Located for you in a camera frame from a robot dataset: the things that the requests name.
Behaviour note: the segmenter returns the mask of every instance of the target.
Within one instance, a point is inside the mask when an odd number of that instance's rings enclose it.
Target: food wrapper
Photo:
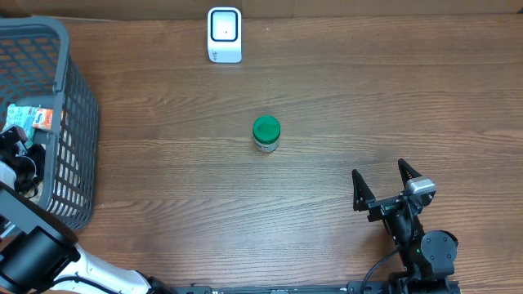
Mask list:
[[[52,109],[38,109],[38,112],[34,116],[33,127],[40,130],[51,130],[52,125]]]
[[[38,107],[9,105],[9,107],[7,107],[6,125],[3,128],[4,131],[13,125],[22,127],[28,139],[25,143],[25,147],[31,147],[33,145],[34,137],[33,120],[37,112]]]

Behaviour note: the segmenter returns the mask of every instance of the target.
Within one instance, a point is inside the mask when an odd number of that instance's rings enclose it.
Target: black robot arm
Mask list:
[[[392,273],[388,283],[375,284],[374,287],[367,286],[366,280],[349,284],[349,291],[352,288],[354,293],[368,294],[459,293],[458,283],[448,280],[454,273],[458,240],[446,231],[425,233],[418,219],[423,208],[434,198],[436,185],[405,160],[400,159],[398,165],[404,189],[394,197],[379,201],[361,174],[353,170],[353,208],[360,212],[369,211],[370,222],[382,220],[396,245],[393,253],[400,253],[405,272]]]

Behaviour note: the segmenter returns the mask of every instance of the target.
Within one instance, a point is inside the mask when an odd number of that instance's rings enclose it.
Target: white plastic holder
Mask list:
[[[207,49],[216,63],[242,60],[242,14],[234,7],[214,7],[207,14]]]

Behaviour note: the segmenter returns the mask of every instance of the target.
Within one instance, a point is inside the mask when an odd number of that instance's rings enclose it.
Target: wood grain surface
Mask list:
[[[393,245],[352,211],[351,170],[390,197],[405,158],[437,184],[420,219],[458,237],[463,293],[521,293],[523,17],[245,20],[239,65],[208,60],[201,20],[67,29],[101,105],[88,251],[177,286],[361,280]]]
[[[0,11],[98,20],[206,20],[209,9],[219,6],[236,7],[244,18],[515,14],[523,0],[2,0]]]

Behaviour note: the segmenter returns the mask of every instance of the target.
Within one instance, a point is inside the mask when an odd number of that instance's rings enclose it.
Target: white label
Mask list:
[[[276,140],[276,142],[274,142],[272,144],[262,144],[262,143],[256,141],[256,139],[254,139],[254,144],[256,145],[256,148],[262,152],[272,152],[272,151],[276,150],[276,148],[278,148],[279,138],[278,138],[278,140]]]

